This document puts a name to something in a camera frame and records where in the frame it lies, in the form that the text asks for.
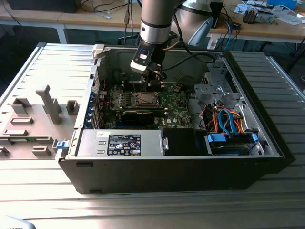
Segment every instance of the circuit board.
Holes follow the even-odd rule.
[[[114,86],[103,98],[101,123],[105,129],[192,128],[186,109],[185,91],[175,84],[165,84],[158,92],[124,91]],[[126,111],[151,112],[153,125],[134,126],[122,123]]]

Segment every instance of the blue tab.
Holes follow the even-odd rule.
[[[68,147],[68,141],[57,142],[56,144],[57,149],[67,149]]]
[[[253,138],[253,140],[254,140],[255,142],[257,142],[257,141],[258,141],[258,137],[257,137],[257,135],[256,135],[256,134],[252,134],[252,138]]]
[[[208,135],[209,142],[226,142],[224,134],[212,133]]]
[[[91,98],[96,98],[96,96],[97,96],[97,93],[96,92],[91,92],[91,94],[90,94],[90,96],[91,96]]]

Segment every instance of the warning label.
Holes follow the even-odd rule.
[[[141,156],[141,135],[109,135],[108,156]]]

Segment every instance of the sticker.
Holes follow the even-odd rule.
[[[110,131],[98,131],[96,137],[109,137]]]
[[[108,156],[141,156],[141,135],[108,134],[108,136]]]

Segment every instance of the motherboard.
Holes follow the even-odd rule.
[[[191,128],[185,88],[160,84],[143,91],[136,83],[125,83],[101,91],[99,119],[105,129]]]

